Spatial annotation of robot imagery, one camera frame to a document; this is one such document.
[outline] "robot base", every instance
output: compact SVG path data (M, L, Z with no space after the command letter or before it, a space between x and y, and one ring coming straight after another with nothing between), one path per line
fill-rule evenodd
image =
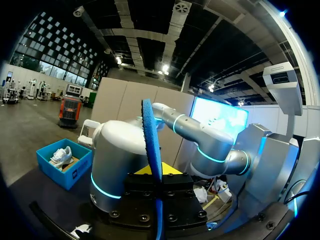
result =
M17 104L19 102L19 100L18 100L18 98L16 98L16 99L4 98L4 99L2 99L2 102L4 104Z
M77 120L60 118L58 122L60 128L76 129L78 127Z

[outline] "ceiling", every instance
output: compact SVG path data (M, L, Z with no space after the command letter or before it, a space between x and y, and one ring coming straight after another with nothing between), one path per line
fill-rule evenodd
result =
M66 18L86 24L110 67L165 79L233 105L275 104L262 78L264 67L290 61L302 100L297 60L285 36L256 0L60 0ZM85 13L74 17L83 6ZM122 65L118 66L116 57ZM163 64L169 74L161 75Z

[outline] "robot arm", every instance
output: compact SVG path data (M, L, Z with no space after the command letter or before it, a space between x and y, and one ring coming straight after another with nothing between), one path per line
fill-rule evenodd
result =
M232 149L234 140L228 134L162 103L153 103L152 108L156 120L162 120L174 133L197 143L190 166L198 176L208 179L221 174L242 175L248 170L249 156L244 151Z

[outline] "plastic bag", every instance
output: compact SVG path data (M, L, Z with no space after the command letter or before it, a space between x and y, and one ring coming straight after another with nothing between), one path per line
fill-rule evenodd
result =
M208 200L207 200L208 194L207 194L207 191L205 190L204 187L193 189L193 191L194 191L194 194L195 194L196 198L198 199L199 203L203 204L203 203L208 202Z

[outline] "sneaker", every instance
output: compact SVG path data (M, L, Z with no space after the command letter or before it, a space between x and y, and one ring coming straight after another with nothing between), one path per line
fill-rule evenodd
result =
M71 148L67 146L65 149L60 148L50 158L50 164L59 170L62 170L62 166L66 164L71 164L74 160L72 159Z

